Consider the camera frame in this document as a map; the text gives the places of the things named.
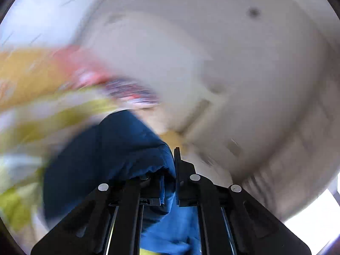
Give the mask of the blue puffer jacket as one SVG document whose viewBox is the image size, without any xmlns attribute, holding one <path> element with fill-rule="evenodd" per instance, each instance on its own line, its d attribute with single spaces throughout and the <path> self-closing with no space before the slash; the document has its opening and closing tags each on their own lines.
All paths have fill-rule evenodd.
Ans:
<svg viewBox="0 0 340 255">
<path fill-rule="evenodd" d="M 130 111 L 108 115 L 51 159 L 43 179 L 47 226 L 54 227 L 100 184 L 159 170 L 165 173 L 164 203 L 145 208 L 141 248 L 158 254 L 199 254 L 197 210 L 176 204 L 171 150 Z"/>
</svg>

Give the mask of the beige curtain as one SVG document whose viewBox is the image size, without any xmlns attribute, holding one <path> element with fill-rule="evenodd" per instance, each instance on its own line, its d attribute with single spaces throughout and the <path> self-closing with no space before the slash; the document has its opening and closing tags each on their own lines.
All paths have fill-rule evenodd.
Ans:
<svg viewBox="0 0 340 255">
<path fill-rule="evenodd" d="M 339 172 L 339 82 L 327 78 L 301 122 L 243 188 L 278 219 L 312 203 Z"/>
</svg>

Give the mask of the yellow white checkered quilt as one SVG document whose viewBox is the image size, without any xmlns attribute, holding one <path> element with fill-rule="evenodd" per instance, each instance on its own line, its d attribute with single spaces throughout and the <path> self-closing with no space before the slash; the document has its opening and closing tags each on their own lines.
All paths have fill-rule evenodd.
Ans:
<svg viewBox="0 0 340 255">
<path fill-rule="evenodd" d="M 47 95 L 1 113 L 1 218 L 11 232 L 31 224 L 52 157 L 78 132 L 121 109 L 94 87 Z"/>
</svg>

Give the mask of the blue red patterned pillow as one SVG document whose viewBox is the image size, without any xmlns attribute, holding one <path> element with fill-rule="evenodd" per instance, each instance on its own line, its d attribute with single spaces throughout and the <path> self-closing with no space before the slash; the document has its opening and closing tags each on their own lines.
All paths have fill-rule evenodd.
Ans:
<svg viewBox="0 0 340 255">
<path fill-rule="evenodd" d="M 131 78 L 114 78 L 103 84 L 105 92 L 123 104 L 133 108 L 152 108 L 160 104 L 157 94 Z"/>
</svg>

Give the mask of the yellow bed sheet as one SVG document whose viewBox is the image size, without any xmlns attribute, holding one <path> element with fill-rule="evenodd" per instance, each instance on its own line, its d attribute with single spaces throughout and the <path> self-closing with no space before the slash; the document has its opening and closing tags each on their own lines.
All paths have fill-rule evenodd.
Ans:
<svg viewBox="0 0 340 255">
<path fill-rule="evenodd" d="M 1 111 L 71 88 L 67 57 L 76 47 L 1 50 Z"/>
</svg>

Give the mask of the white bed headboard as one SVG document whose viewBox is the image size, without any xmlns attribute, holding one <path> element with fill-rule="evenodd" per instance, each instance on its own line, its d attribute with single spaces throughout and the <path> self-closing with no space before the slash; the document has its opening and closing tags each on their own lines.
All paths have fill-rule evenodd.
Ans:
<svg viewBox="0 0 340 255">
<path fill-rule="evenodd" d="M 142 11 L 107 13 L 84 29 L 82 44 L 115 75 L 155 91 L 170 128 L 187 139 L 203 133 L 229 96 L 213 93 L 202 73 L 211 59 L 182 29 Z"/>
</svg>

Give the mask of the white wardrobe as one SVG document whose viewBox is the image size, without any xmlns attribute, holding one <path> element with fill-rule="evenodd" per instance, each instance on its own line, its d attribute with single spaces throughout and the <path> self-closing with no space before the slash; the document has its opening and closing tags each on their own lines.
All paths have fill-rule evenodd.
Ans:
<svg viewBox="0 0 340 255">
<path fill-rule="evenodd" d="M 99 0 L 15 0 L 1 22 L 1 49 L 75 42 Z"/>
</svg>

